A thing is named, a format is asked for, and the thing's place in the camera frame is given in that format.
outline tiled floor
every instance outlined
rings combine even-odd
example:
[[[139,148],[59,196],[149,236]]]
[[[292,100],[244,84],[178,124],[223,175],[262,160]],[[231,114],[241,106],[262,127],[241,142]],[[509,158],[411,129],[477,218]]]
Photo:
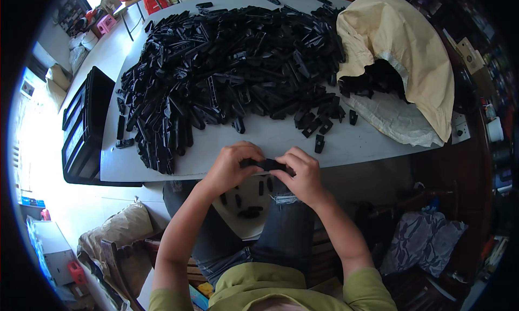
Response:
[[[130,7],[125,16],[132,28],[137,24],[139,12]],[[141,28],[137,27],[133,37]],[[85,80],[92,66],[97,66],[115,80],[122,63],[132,45],[123,22],[118,22],[108,35],[103,36],[88,54],[68,91],[63,103],[66,107],[72,96]],[[31,165],[31,188],[33,196],[45,200],[53,220],[57,221],[68,243],[75,250],[78,237],[99,225],[108,217],[119,212],[134,196],[147,206],[152,218],[162,227],[170,217],[162,201],[162,183],[149,183],[141,188],[105,187],[72,185],[63,180],[61,170],[61,130],[62,113],[42,113],[41,120],[35,125],[35,138],[31,139],[41,146]],[[323,170],[325,186],[335,194],[337,200],[348,212],[353,212],[351,203],[367,200],[373,204],[395,201],[398,189],[409,188],[412,184],[410,165],[407,157],[399,157],[370,163],[362,163]],[[139,301],[147,309],[151,291],[152,272],[141,292]],[[94,297],[105,311],[111,311],[102,293],[96,289],[95,281],[89,278]]]

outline hand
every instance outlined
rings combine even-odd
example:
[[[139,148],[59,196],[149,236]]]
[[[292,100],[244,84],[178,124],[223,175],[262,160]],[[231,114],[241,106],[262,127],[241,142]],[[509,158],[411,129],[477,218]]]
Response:
[[[303,203],[314,208],[315,204],[326,198],[328,191],[321,184],[317,160],[294,146],[282,157],[277,157],[276,161],[294,169],[295,176],[291,177],[282,170],[271,170],[270,173],[281,180]]]
[[[261,149],[251,142],[240,141],[230,146],[224,146],[207,176],[201,182],[215,197],[222,195],[241,184],[245,178],[263,171],[258,166],[248,166],[242,169],[240,161],[247,158],[256,161],[265,160]]]

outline green shirt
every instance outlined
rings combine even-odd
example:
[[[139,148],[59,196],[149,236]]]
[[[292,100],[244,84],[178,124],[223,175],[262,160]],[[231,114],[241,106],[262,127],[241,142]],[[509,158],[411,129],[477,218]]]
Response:
[[[309,311],[391,310],[397,307],[371,267],[351,274],[342,287],[344,301],[306,289],[304,275],[296,269],[266,263],[236,265],[222,274],[209,299],[210,311],[247,311],[270,297],[286,297]],[[154,290],[148,311],[192,310],[188,296],[171,289]]]

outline patterned cloth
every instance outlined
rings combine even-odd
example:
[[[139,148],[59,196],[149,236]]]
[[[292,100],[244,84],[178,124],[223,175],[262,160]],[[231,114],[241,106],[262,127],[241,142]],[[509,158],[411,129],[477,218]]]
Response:
[[[399,221],[380,272],[388,275],[415,264],[438,277],[468,225],[448,221],[442,213],[407,212]]]

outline finger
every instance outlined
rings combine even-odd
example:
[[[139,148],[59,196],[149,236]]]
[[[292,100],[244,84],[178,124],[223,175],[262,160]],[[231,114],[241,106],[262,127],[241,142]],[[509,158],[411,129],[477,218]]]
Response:
[[[233,144],[232,146],[254,147],[256,150],[258,150],[261,153],[261,155],[263,155],[263,151],[261,150],[261,148],[259,146],[257,146],[256,144],[249,142],[249,141],[239,141],[239,142],[236,142],[235,144]]]
[[[289,185],[292,181],[294,181],[294,178],[290,177],[289,174],[279,169],[271,170],[270,174],[276,176],[285,185]]]
[[[239,161],[242,161],[243,159],[254,159],[256,161],[263,161],[265,160],[265,157],[263,157],[263,154],[261,151],[258,151],[255,147],[251,146],[242,146],[238,147],[237,151],[237,158]]]
[[[287,153],[291,153],[291,154],[295,155],[296,157],[298,157],[299,159],[306,161],[308,163],[313,160],[313,158],[310,157],[307,152],[304,152],[300,147],[297,147],[297,146],[292,146],[290,148],[290,150],[287,151]]]
[[[285,153],[284,156],[277,157],[276,161],[280,164],[288,165],[290,168],[294,169],[295,172],[297,172],[302,165],[306,164],[304,160],[293,155],[292,153]]]
[[[258,166],[248,166],[241,170],[241,176],[245,179],[258,172],[263,172],[263,169]]]

